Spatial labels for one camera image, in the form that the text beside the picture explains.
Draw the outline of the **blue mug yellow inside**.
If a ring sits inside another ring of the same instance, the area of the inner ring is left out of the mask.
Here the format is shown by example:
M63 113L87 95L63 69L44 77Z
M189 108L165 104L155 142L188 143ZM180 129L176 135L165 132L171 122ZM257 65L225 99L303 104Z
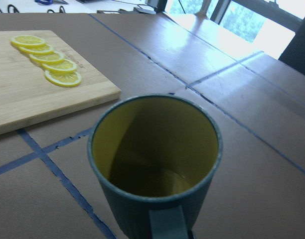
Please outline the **blue mug yellow inside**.
M133 97L91 130L90 165L130 239L191 239L223 151L217 123L173 95Z

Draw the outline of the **lemon slice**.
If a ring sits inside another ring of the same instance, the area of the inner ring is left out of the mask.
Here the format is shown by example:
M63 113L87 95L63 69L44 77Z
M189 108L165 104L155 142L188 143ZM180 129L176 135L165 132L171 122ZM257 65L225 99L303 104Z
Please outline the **lemon slice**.
M77 64L68 59L64 59L62 62L56 64L42 63L41 65L44 69L55 73L66 74L77 70Z
M43 38L34 35L18 35L11 38L11 43L16 46L35 47L43 46L46 41Z
M44 75L49 82L61 87L76 87L82 82L78 72L61 74L45 70Z
M63 53L58 51L53 51L49 54L44 54L44 55L29 54L28 56L30 60L45 64L57 64L57 63L61 63L65 59Z
M35 54L35 55L47 55L54 51L54 47L49 44L45 44L41 46L32 46L32 47L19 46L18 49L23 53Z

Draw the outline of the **wooden cutting board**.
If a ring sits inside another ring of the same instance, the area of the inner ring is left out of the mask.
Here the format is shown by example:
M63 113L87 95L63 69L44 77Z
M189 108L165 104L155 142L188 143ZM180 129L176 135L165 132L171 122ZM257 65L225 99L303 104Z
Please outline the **wooden cutting board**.
M77 64L82 82L61 87L11 45L17 35L46 40ZM100 105L120 97L120 89L70 45L50 30L0 31L0 135L39 122Z

